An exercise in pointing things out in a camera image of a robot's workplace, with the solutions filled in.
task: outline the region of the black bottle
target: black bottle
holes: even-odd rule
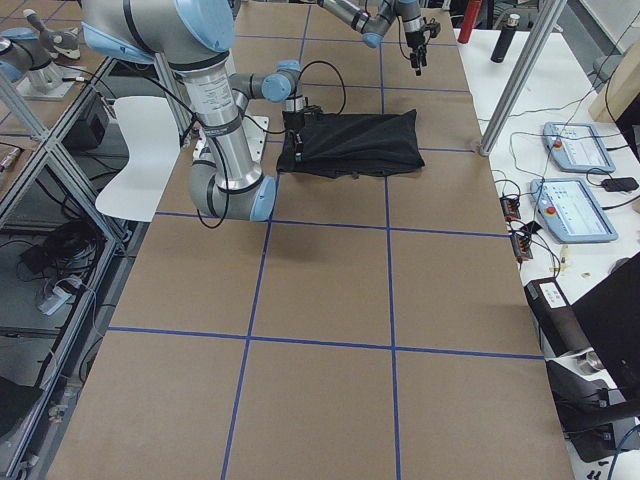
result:
[[[517,15],[515,13],[509,15],[507,23],[502,26],[500,36],[498,37],[498,43],[496,43],[496,47],[493,49],[493,53],[491,54],[492,62],[503,62],[504,57],[507,54],[507,50],[509,50],[509,45],[511,45],[511,40],[513,40],[513,36],[515,35],[516,29],[518,28],[519,20],[520,15]]]

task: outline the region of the red object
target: red object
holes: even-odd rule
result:
[[[464,12],[464,21],[462,22],[460,35],[458,35],[458,42],[467,43],[469,41],[471,30],[476,26],[476,20],[478,20],[481,5],[482,0],[469,0],[467,10]]]

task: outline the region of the black bag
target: black bag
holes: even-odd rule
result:
[[[342,175],[386,177],[424,167],[415,132],[416,111],[395,114],[320,114],[305,120],[304,149],[296,161],[287,136],[278,158],[279,172],[337,178]]]

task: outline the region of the white desk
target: white desk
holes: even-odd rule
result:
[[[518,32],[504,63],[497,64],[489,59],[495,46],[498,31],[475,30],[471,41],[459,44],[469,88],[479,119],[489,119],[502,94],[505,84],[518,59],[520,51],[527,39],[527,33]],[[569,102],[581,99],[591,91],[591,83],[573,56],[569,46],[560,34],[552,34],[549,38],[538,62],[523,89],[518,102],[512,112],[517,114],[525,110],[536,110],[550,107],[562,107]],[[575,103],[560,111],[545,111],[528,113],[520,117],[513,117],[500,135],[495,148],[490,155],[491,168],[501,170],[510,180],[516,182],[522,192],[530,191],[528,184],[533,175],[518,171],[509,153],[509,139],[513,132],[542,133],[545,122],[566,122],[573,116],[572,122],[593,122],[588,108],[596,97],[595,92],[589,93],[585,100]],[[486,128],[487,122],[480,121],[481,130]],[[597,124],[601,135],[617,133],[613,124]],[[622,136],[603,139],[607,147],[625,144]],[[513,148],[518,159],[518,166],[536,173],[543,173],[546,168],[546,178],[582,177],[584,174],[570,174],[561,172],[549,161],[547,165],[547,150],[542,139],[533,136],[515,135]],[[616,177],[630,176],[640,179],[640,164],[628,148],[611,152],[616,165],[613,174]],[[503,178],[499,172],[494,172],[496,180]],[[498,192],[502,192],[504,183],[497,184]],[[514,187],[505,188],[507,193],[514,193]],[[596,198],[602,206],[616,205],[631,198],[632,194],[607,193],[603,189],[593,188]],[[533,203],[531,196],[521,199],[520,211],[525,222],[533,219]],[[630,257],[640,250],[640,215],[631,205],[607,212],[619,234],[618,240],[606,244],[581,244],[569,246],[565,269],[558,277],[558,283],[564,290],[570,302],[574,302],[604,279],[612,265],[622,257]],[[562,245],[555,241],[548,233],[541,231],[551,249],[558,255]],[[534,259],[523,263],[521,279],[523,285],[532,279],[552,275],[550,255],[542,248],[533,246]],[[570,368],[575,365],[570,359],[562,359],[561,363]],[[589,380],[608,378],[606,374],[590,376]],[[580,461],[575,450],[568,445],[576,479],[583,479],[591,472],[602,470],[601,480],[606,478],[608,466],[600,467],[597,462],[585,464]],[[615,480],[637,480],[640,472],[640,451],[621,455],[616,465]]]

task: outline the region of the power strip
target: power strip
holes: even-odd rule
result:
[[[44,298],[38,303],[38,310],[47,316],[53,315],[81,286],[82,280],[75,275],[58,280],[50,291],[44,293]]]

